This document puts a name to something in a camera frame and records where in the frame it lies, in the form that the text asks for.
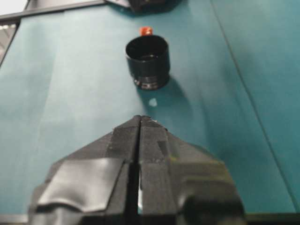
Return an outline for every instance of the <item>black object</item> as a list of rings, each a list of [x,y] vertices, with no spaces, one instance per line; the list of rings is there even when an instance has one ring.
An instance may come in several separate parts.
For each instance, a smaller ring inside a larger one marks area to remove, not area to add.
[[[100,196],[103,200],[94,201]],[[246,221],[223,162],[151,118],[135,116],[52,165],[45,183],[34,191],[28,224],[245,225]]]
[[[123,7],[130,7],[132,11],[139,12],[143,7],[161,5],[167,2],[167,0],[106,0]]]
[[[170,59],[168,43],[160,36],[137,37],[126,46],[129,71],[141,89],[155,90],[169,80]]]

